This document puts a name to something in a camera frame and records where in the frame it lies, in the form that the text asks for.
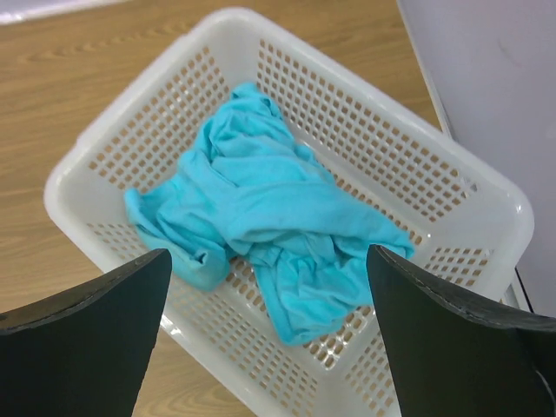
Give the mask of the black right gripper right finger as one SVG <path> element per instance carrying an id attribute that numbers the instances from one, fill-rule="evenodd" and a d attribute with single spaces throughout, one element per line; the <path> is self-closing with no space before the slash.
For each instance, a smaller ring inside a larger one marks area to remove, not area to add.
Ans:
<path id="1" fill-rule="evenodd" d="M 555 320 L 510 308 L 379 245 L 367 275 L 403 416 L 553 416 Z"/>

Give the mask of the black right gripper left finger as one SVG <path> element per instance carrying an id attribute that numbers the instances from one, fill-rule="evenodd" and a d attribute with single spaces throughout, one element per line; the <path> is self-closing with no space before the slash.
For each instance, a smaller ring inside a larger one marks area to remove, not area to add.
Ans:
<path id="1" fill-rule="evenodd" d="M 172 270 L 156 249 L 1 314 L 3 416 L 130 416 Z"/>

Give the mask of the turquoise t shirt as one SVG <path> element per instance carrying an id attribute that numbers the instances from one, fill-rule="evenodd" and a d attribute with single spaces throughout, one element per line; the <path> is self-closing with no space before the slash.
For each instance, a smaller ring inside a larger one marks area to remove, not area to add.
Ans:
<path id="1" fill-rule="evenodd" d="M 252 83 L 202 125 L 170 179 L 146 193 L 129 189 L 124 205 L 145 246 L 167 249 L 195 288 L 217 288 L 233 258 L 247 260 L 289 346 L 337 331 L 372 303 L 371 246 L 414 253 L 407 232 L 336 185 Z"/>

